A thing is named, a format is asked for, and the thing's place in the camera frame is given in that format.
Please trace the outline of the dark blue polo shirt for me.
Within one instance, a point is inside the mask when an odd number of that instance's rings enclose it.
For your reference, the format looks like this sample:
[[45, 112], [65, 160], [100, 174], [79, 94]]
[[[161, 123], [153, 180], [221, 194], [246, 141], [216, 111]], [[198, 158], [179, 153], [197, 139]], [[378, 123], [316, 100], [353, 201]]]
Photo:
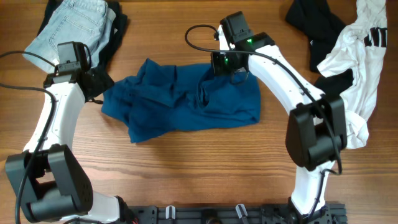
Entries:
[[101, 110], [122, 121], [131, 142], [140, 143], [175, 130], [256, 124], [261, 93], [251, 73], [215, 76], [208, 63], [159, 65], [147, 59], [137, 75], [116, 82], [104, 93]]

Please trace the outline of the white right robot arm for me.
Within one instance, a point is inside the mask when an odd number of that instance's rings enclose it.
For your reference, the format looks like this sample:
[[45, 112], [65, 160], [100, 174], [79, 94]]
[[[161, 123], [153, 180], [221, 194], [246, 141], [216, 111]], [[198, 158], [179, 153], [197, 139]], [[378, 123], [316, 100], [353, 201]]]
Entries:
[[340, 152], [347, 145], [343, 100], [306, 81], [264, 32], [232, 42], [218, 30], [214, 38], [220, 45], [211, 56], [215, 72], [245, 69], [260, 79], [286, 110], [285, 147], [297, 166], [289, 203], [298, 219], [320, 217], [326, 206], [328, 175], [342, 173]]

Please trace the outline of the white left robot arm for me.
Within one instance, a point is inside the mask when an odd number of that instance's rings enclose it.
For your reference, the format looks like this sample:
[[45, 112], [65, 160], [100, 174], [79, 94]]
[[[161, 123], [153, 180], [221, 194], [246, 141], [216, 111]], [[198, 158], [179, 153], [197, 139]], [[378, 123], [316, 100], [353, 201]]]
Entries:
[[40, 91], [44, 107], [23, 152], [6, 160], [7, 178], [16, 195], [14, 216], [31, 223], [125, 223], [129, 209], [118, 196], [93, 190], [72, 153], [78, 116], [86, 102], [114, 82], [102, 68], [47, 75]]

